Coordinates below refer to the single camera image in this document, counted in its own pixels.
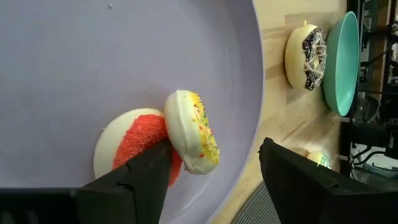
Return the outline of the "small orange-yellow frosted donut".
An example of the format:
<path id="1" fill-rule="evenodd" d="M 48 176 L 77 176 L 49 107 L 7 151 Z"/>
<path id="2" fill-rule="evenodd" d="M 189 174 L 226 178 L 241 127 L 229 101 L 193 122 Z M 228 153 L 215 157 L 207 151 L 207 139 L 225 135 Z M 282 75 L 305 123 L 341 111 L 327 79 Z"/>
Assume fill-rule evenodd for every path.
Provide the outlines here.
<path id="1" fill-rule="evenodd" d="M 220 150 L 198 93 L 176 90 L 165 101 L 167 134 L 186 170 L 207 175 L 220 162 Z"/>

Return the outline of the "teal plate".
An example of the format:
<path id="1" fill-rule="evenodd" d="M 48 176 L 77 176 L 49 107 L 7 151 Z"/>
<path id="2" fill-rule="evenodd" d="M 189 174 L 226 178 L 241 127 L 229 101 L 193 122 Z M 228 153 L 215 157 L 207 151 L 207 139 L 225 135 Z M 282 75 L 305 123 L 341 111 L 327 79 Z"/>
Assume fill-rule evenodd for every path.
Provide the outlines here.
<path id="1" fill-rule="evenodd" d="M 347 12 L 331 28 L 327 41 L 323 93 L 328 107 L 346 116 L 353 102 L 359 68 L 359 29 L 354 12 Z"/>

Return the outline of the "grey round woven placemat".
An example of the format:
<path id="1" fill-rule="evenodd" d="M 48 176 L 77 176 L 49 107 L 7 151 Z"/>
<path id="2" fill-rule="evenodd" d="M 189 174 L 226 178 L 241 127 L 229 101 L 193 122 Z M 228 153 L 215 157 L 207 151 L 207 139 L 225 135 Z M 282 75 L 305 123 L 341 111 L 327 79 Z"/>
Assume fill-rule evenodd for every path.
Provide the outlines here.
<path id="1" fill-rule="evenodd" d="M 281 224 L 265 183 L 256 187 L 230 224 Z"/>

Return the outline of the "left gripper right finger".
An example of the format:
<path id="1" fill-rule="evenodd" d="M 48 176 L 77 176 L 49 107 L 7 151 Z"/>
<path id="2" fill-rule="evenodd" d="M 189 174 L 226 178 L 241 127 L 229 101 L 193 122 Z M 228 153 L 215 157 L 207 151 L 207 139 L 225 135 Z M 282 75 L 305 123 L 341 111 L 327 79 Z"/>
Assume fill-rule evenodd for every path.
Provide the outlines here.
<path id="1" fill-rule="evenodd" d="M 330 169 L 271 138 L 260 150 L 261 173 L 282 224 L 321 224 L 328 189 L 338 186 Z"/>

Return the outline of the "large mint frosted donut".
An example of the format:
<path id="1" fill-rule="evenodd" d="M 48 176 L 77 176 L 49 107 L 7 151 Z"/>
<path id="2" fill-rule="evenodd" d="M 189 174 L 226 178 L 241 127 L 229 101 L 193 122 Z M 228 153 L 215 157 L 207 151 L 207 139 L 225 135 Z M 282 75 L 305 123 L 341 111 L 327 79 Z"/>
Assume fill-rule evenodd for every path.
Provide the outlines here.
<path id="1" fill-rule="evenodd" d="M 309 152 L 307 154 L 307 159 L 310 159 L 311 161 L 317 163 L 319 166 L 324 166 L 331 169 L 330 158 L 322 152 Z"/>

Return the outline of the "large chocolate frosted donut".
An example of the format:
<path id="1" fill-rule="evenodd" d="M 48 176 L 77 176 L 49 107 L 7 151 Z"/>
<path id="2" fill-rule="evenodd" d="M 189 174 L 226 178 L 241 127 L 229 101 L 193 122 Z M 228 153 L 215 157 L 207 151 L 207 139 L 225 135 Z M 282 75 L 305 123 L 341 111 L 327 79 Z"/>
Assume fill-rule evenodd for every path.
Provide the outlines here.
<path id="1" fill-rule="evenodd" d="M 285 73 L 292 87 L 312 91 L 321 85 L 326 49 L 325 34 L 318 26 L 304 23 L 293 30 L 284 53 Z"/>

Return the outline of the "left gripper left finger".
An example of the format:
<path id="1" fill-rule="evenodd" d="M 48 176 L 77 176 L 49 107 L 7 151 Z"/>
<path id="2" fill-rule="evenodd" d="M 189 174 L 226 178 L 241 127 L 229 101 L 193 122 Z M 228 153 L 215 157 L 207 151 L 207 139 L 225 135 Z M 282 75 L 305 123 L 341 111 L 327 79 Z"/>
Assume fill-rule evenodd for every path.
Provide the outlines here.
<path id="1" fill-rule="evenodd" d="M 172 146 L 165 138 L 76 191 L 80 224 L 158 224 L 167 193 Z"/>

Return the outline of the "small red frosted donut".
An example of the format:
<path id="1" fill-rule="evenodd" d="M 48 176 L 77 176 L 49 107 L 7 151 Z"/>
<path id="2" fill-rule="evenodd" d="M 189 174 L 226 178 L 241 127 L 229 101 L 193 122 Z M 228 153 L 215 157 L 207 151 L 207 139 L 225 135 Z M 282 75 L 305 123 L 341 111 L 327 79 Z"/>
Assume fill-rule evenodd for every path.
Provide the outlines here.
<path id="1" fill-rule="evenodd" d="M 139 108 L 121 114 L 103 129 L 96 143 L 95 178 L 118 168 L 166 137 L 163 112 Z"/>

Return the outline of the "lavender plate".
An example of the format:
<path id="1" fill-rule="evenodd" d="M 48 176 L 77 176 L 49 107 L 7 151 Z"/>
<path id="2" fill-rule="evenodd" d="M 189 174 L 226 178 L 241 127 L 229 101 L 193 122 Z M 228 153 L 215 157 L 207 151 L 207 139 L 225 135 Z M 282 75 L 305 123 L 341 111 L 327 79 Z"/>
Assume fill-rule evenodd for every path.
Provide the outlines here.
<path id="1" fill-rule="evenodd" d="M 161 224 L 206 224 L 242 173 L 263 90 L 252 0 L 0 0 L 0 187 L 79 187 L 107 124 L 197 92 L 221 152 Z"/>

